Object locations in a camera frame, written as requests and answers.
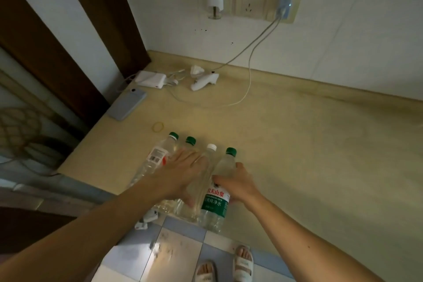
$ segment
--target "bottle cap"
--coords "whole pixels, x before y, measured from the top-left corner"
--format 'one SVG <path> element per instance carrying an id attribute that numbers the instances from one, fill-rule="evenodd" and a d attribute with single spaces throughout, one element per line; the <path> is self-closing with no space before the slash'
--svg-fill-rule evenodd
<path id="1" fill-rule="evenodd" d="M 229 155 L 232 155 L 233 157 L 235 157 L 236 156 L 236 149 L 233 148 L 233 147 L 228 147 L 226 149 L 226 154 L 229 154 Z"/>
<path id="2" fill-rule="evenodd" d="M 210 148 L 211 150 L 214 150 L 214 151 L 216 151 L 216 150 L 217 150 L 217 146 L 216 146 L 216 145 L 214 145 L 214 144 L 209 144 L 209 145 L 207 145 L 207 148 Z"/>
<path id="3" fill-rule="evenodd" d="M 169 133 L 169 136 L 170 137 L 173 137 L 174 139 L 176 139 L 176 140 L 178 140 L 178 138 L 179 138 L 179 135 L 177 135 L 177 133 L 175 133 L 175 132 L 170 132 Z"/>
<path id="4" fill-rule="evenodd" d="M 185 143 L 191 144 L 191 145 L 195 145 L 195 143 L 197 142 L 197 140 L 192 137 L 192 136 L 188 136 L 187 139 L 185 140 Z"/>

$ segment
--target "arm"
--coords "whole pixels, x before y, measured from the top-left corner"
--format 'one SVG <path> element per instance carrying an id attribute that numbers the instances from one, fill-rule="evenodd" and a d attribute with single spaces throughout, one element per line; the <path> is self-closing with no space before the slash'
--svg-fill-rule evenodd
<path id="1" fill-rule="evenodd" d="M 240 200 L 263 226 L 297 281 L 383 282 L 348 254 L 316 236 L 266 199 L 254 185 L 242 163 L 234 177 L 214 176 L 231 199 Z"/>
<path id="2" fill-rule="evenodd" d="M 0 281 L 82 281 L 156 203 L 182 198 L 206 167 L 200 154 L 179 150 L 166 166 L 116 198 L 34 243 L 0 266 Z"/>

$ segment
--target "person's left arm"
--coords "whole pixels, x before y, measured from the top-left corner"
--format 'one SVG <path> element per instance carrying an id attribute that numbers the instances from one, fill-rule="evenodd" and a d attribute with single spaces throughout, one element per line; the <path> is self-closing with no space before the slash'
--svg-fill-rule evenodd
<path id="1" fill-rule="evenodd" d="M 0 265 L 0 281 L 82 281 L 156 203 L 177 198 L 191 203 L 186 187 L 206 167 L 199 156 L 193 150 L 177 151 L 152 176 Z"/>

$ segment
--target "countertop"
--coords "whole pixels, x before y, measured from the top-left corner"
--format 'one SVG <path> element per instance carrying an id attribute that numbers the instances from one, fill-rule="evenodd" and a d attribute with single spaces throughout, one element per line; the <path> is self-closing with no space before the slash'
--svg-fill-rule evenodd
<path id="1" fill-rule="evenodd" d="M 148 71 L 217 63 L 150 52 Z M 216 85 L 192 92 L 144 88 L 122 122 L 103 116 L 59 172 L 121 193 L 152 146 L 175 131 L 197 147 L 235 147 L 259 189 L 301 224 L 389 280 L 423 275 L 423 103 L 228 66 Z M 177 101 L 180 99 L 196 105 Z M 162 122 L 156 133 L 152 127 Z M 276 253 L 241 205 L 222 235 Z"/>

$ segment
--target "person's left hand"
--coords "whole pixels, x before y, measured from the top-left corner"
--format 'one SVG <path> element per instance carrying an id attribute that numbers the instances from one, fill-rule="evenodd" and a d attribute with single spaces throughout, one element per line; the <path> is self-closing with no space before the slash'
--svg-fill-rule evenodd
<path id="1" fill-rule="evenodd" d="M 157 169 L 151 177 L 156 180 L 163 199 L 182 199 L 193 206 L 187 186 L 208 166 L 207 158 L 200 157 L 195 150 L 181 148 L 175 152 L 165 166 Z"/>

